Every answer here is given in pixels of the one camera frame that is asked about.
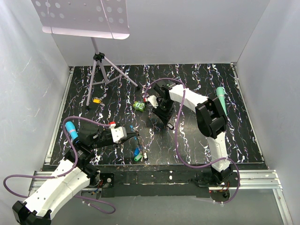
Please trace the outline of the blue key tag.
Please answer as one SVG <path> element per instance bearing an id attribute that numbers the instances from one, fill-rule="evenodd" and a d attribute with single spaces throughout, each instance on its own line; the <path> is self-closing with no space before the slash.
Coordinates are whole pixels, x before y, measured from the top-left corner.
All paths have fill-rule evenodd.
<path id="1" fill-rule="evenodd" d="M 134 151 L 134 157 L 138 156 L 141 152 L 140 147 L 136 147 L 135 151 Z"/>

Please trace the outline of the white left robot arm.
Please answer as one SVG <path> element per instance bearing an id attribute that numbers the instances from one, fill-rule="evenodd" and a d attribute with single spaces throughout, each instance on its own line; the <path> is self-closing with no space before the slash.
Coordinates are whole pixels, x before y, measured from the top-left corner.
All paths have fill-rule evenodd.
<path id="1" fill-rule="evenodd" d="M 87 186 L 97 190 L 113 187 L 114 174 L 101 173 L 91 164 L 93 149 L 124 143 L 139 136 L 134 129 L 112 123 L 108 130 L 91 134 L 90 143 L 83 143 L 72 122 L 68 121 L 65 128 L 76 151 L 69 150 L 51 176 L 31 196 L 13 205 L 14 216 L 21 225 L 51 224 L 62 206 Z"/>

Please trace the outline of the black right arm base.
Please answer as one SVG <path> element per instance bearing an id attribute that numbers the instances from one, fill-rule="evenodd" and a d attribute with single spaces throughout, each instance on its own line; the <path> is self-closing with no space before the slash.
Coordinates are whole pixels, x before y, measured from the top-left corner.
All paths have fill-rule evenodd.
<path id="1" fill-rule="evenodd" d="M 238 172 L 213 172 L 212 175 L 196 175 L 195 183 L 199 188 L 208 188 L 209 196 L 214 203 L 224 205 L 233 200 L 240 188 Z"/>

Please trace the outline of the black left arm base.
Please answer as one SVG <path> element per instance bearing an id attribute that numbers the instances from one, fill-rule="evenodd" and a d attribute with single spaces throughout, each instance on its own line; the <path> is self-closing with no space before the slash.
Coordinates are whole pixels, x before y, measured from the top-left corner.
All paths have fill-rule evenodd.
<path id="1" fill-rule="evenodd" d="M 91 185 L 94 190 L 92 194 L 98 194 L 103 188 L 113 188 L 114 173 L 100 173 L 97 175 Z"/>

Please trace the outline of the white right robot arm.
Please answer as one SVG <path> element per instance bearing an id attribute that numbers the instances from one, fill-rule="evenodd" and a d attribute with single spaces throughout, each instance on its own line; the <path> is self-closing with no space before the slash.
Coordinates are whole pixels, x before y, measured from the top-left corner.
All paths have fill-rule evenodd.
<path id="1" fill-rule="evenodd" d="M 144 101 L 153 106 L 152 112 L 165 126 L 168 126 L 173 114 L 174 102 L 183 102 L 185 107 L 195 112 L 197 126 L 207 139 L 211 160 L 214 162 L 210 166 L 213 183 L 217 186 L 225 185 L 233 169 L 230 161 L 226 159 L 228 157 L 225 143 L 227 115 L 219 98 L 211 99 L 185 88 L 182 84 L 166 84 L 163 81 L 154 84 L 154 90 L 158 96 L 145 97 Z"/>

